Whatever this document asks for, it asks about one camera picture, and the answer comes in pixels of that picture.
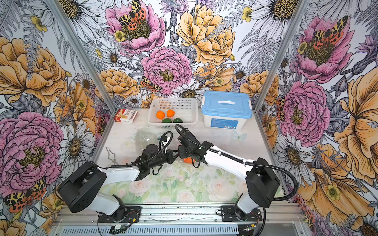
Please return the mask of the green toy fruit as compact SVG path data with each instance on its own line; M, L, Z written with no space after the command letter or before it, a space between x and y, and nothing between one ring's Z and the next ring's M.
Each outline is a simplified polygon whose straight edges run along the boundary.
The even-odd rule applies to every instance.
M183 120L180 119L180 118L176 118L176 119L173 120L173 122L174 122L174 123L182 123Z
M169 123L172 123L172 120L170 118L166 118L166 119L163 119L161 122L164 124L169 124Z

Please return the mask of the orange toy fruit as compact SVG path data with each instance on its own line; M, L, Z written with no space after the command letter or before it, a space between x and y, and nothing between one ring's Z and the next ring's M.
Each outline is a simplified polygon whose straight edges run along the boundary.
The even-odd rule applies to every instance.
M169 109L169 110L167 111L166 115L167 115L168 118L172 118L172 117L175 116L175 111Z
M187 164L193 164L193 163L195 162L195 161L194 161L192 158L190 158L190 157L188 157L188 158L184 158L183 161L184 161L185 163L187 163Z
M163 120L165 118L165 113L163 111L157 111L156 112L156 117L159 119L159 120Z

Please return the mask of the clear clamshell with green fruit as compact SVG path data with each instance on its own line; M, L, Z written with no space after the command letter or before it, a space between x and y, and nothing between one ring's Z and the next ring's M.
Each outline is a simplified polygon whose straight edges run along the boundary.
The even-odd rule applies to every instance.
M144 150L148 145L158 144L159 138L164 134L161 129L145 127L136 131L133 140L137 151Z

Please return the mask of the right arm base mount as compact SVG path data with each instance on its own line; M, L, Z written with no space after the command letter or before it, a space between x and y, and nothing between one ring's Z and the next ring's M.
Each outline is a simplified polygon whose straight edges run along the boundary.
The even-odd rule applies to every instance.
M250 213L244 213L236 206L222 205L216 212L221 217L222 222L260 222L262 214L258 208L253 209Z

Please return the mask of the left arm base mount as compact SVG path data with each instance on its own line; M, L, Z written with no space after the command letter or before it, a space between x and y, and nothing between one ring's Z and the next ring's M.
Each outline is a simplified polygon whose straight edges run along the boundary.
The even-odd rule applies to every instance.
M100 213L98 216L98 223L137 223L139 222L141 216L140 206L126 206L124 202L116 195L113 194L113 197L118 201L120 206L112 215L106 215Z

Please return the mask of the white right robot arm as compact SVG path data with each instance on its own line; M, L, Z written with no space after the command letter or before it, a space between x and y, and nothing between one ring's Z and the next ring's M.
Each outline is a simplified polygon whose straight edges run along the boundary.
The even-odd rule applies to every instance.
M270 207L281 182L273 166L265 159L244 159L225 152L210 142L200 143L187 128L179 124L175 125L175 129L179 133L178 148L182 158L215 166L244 181L247 192L241 194L233 207L237 219L245 221L254 209Z

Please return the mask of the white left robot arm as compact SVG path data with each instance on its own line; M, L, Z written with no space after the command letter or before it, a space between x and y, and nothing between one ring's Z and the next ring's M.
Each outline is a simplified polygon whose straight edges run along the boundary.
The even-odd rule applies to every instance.
M92 162L85 162L58 187L58 194L72 213L91 209L113 222L128 217L127 207L115 194L102 193L104 185L118 182L137 182L154 168L172 164L179 156L177 150L167 150L164 145L148 145L134 162L101 169Z

